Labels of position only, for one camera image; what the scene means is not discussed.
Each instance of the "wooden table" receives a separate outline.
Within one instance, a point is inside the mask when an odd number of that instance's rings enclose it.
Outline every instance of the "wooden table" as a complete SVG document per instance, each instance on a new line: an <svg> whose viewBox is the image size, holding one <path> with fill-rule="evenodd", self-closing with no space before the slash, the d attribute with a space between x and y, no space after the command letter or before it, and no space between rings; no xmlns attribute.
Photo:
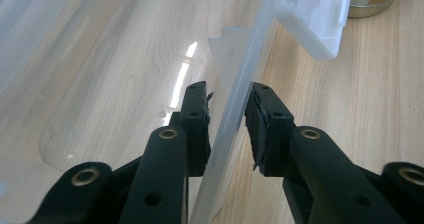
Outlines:
<svg viewBox="0 0 424 224"><path fill-rule="evenodd" d="M103 161L117 168L142 155L150 132L166 124L184 87L195 81L206 80L217 91L213 138L223 87L208 38L220 38L224 26L252 27L261 3L66 0L34 41L41 27L32 24L45 11L38 5L61 0L42 1L34 0L4 36L9 45L0 45L1 67L12 70L9 79L0 76L5 223L27 221L63 170L75 164ZM354 163L377 173L388 162L424 165L423 4L399 0L380 15L349 19L339 56L326 62L312 60L278 26L271 30L262 82L277 92L297 125L325 130ZM28 58L13 68L13 55ZM189 69L179 82L184 63ZM281 178L252 171L248 142L233 161L213 223L292 222ZM193 183L198 188L200 182Z"/></svg>
<svg viewBox="0 0 424 224"><path fill-rule="evenodd" d="M297 125L326 131L347 156L381 173L388 162L424 165L424 0L349 19L339 56L312 60L279 27L263 83ZM244 143L227 199L214 223L292 223L281 178L252 172Z"/></svg>

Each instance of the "transparent plastic sheet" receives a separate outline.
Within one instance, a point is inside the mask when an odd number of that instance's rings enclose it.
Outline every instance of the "transparent plastic sheet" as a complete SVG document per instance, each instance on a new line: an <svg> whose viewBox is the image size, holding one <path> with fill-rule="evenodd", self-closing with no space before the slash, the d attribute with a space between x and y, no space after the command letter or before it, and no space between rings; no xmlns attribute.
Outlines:
<svg viewBox="0 0 424 224"><path fill-rule="evenodd" d="M30 50L46 35L66 1L0 0L0 94L25 64Z"/></svg>
<svg viewBox="0 0 424 224"><path fill-rule="evenodd" d="M209 15L216 12L204 9L225 9L209 0L45 2L58 8L56 16L51 14L41 34L34 23L18 20L31 37L40 36L31 48L20 49L22 64L2 83L0 223L28 221L74 165L100 161L115 169L142 155L151 131L168 123L185 87L196 81L205 80L208 92L215 92L213 143L229 92L220 83L208 38L220 36L224 25L243 26L250 19L215 23ZM33 10L41 17L44 11L51 10ZM15 46L24 42L16 40ZM190 179L190 210L201 180Z"/></svg>
<svg viewBox="0 0 424 224"><path fill-rule="evenodd" d="M235 60L239 59L241 64L233 83L229 85L232 87L229 99L221 119L190 223L210 223L212 217L221 208L222 203L220 203L220 200L226 194L226 189L222 187L226 181L225 179L229 178L226 176L228 164L234 151L237 134L251 90L251 82L257 72L257 64L261 57L262 47L274 20L275 2L276 0L263 0L250 38L246 44L243 43L245 32L234 30L233 36L238 37L234 38L237 42L228 43L226 47L223 47L223 49L237 50L239 47L246 46L247 49L244 55L234 58ZM224 61L221 62L217 59L218 66L224 63Z"/></svg>

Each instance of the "metal tin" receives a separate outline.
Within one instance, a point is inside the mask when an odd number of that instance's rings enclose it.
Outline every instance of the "metal tin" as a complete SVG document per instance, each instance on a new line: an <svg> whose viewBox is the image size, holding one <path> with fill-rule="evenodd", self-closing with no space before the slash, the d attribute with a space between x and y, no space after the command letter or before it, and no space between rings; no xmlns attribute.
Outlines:
<svg viewBox="0 0 424 224"><path fill-rule="evenodd" d="M374 3L371 5L357 5L351 0L349 7L349 17L368 17L379 14L388 9L395 0L387 0L382 3Z"/></svg>

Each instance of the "clear plastic container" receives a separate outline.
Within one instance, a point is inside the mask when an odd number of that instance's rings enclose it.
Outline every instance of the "clear plastic container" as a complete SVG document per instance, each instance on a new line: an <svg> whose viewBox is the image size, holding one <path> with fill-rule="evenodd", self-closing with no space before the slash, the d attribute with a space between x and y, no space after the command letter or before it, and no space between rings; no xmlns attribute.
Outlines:
<svg viewBox="0 0 424 224"><path fill-rule="evenodd" d="M346 3L0 0L0 223L29 220L74 165L116 169L142 155L150 133L179 110L185 87L203 80L215 92L214 144L203 182L190 179L189 210L192 223L207 223L225 198L274 20L312 56L332 58ZM329 6L329 22L309 30L314 10Z"/></svg>

